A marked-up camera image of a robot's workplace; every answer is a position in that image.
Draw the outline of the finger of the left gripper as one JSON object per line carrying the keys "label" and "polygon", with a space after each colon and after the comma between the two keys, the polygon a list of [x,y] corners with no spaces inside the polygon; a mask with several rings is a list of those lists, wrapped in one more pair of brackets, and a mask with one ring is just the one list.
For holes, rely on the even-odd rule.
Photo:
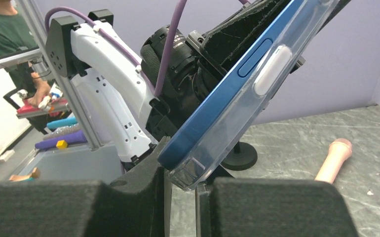
{"label": "finger of the left gripper", "polygon": [[289,3],[289,0],[251,3],[207,33],[201,54],[214,66],[228,71]]}

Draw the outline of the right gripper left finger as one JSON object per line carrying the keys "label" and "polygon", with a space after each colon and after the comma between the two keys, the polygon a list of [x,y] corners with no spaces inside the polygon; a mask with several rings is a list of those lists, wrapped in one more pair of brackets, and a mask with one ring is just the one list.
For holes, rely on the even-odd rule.
{"label": "right gripper left finger", "polygon": [[0,182],[0,237],[166,237],[171,186],[157,158],[169,137],[110,184]]}

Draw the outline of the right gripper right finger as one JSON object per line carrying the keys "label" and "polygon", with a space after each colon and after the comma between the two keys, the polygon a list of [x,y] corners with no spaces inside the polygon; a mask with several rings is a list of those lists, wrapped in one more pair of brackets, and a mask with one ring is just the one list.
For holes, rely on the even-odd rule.
{"label": "right gripper right finger", "polygon": [[339,191],[314,180],[218,177],[196,188],[199,237],[356,237]]}

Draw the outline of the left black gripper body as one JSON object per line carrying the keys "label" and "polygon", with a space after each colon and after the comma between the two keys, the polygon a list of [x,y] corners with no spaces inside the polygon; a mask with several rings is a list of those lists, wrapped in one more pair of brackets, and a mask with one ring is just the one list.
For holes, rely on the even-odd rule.
{"label": "left black gripper body", "polygon": [[151,100],[147,131],[156,139],[173,136],[229,71],[222,25],[199,34],[173,35],[161,93]]}

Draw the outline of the clear transparent phone case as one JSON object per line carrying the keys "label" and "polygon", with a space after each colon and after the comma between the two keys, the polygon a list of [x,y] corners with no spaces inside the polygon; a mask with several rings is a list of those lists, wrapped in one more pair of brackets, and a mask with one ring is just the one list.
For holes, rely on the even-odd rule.
{"label": "clear transparent phone case", "polygon": [[336,0],[303,0],[271,49],[169,180],[189,191],[205,181],[264,110],[311,39],[336,8]]}

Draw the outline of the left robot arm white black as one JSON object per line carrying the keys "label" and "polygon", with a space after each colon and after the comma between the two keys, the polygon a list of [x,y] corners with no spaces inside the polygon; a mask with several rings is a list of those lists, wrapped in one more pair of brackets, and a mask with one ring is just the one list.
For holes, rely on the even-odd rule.
{"label": "left robot arm white black", "polygon": [[[243,7],[199,35],[155,31],[136,54],[113,30],[114,16],[92,11],[79,24],[69,7],[45,16],[46,51],[60,75],[74,81],[82,99],[109,129],[123,162],[132,162],[152,146],[132,129],[139,116],[155,139],[172,136],[223,79],[254,41],[289,4],[287,0],[244,2]],[[54,18],[59,11],[70,15]]]}

